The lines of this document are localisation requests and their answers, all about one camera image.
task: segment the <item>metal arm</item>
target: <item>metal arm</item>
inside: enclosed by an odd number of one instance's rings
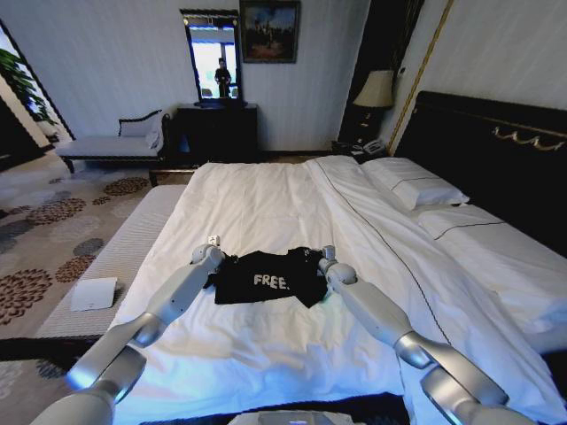
[[[400,359],[413,367],[437,365],[422,379],[422,389],[449,422],[534,424],[503,407],[509,399],[504,390],[455,348],[416,333],[396,303],[376,286],[358,278],[352,267],[335,260],[333,246],[325,246],[322,253],[319,269],[327,283],[374,338],[390,345]]]
[[[73,366],[67,379],[80,391],[49,406],[32,425],[112,424],[114,405],[129,393],[145,367],[145,357],[128,344],[153,344],[187,310],[223,260],[216,246],[199,246],[191,263],[177,269],[151,297],[144,313],[111,328]]]

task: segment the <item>white pillow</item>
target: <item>white pillow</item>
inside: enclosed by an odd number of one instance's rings
[[[159,144],[159,139],[161,138],[161,117],[162,113],[154,115],[150,131],[145,136],[145,142],[150,149],[155,149]]]
[[[161,110],[152,112],[145,120],[120,122],[120,136],[124,137],[145,137],[153,127],[156,117],[159,116]]]
[[[474,205],[422,212],[418,222],[526,334],[567,324],[567,259]]]
[[[371,182],[381,182],[410,211],[421,205],[469,202],[455,186],[407,158],[379,158],[362,164]]]

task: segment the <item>lampshade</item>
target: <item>lampshade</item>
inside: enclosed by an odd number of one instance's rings
[[[392,70],[372,71],[353,104],[368,108],[392,106]]]

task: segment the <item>patterned carpet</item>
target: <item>patterned carpet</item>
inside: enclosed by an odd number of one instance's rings
[[[0,174],[0,338],[33,336],[151,189],[147,168],[76,166],[50,152]],[[31,422],[67,394],[62,376],[44,360],[0,362],[1,422]]]

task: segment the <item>bed frame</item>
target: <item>bed frame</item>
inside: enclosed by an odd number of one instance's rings
[[[567,111],[422,91],[395,156],[567,257]]]

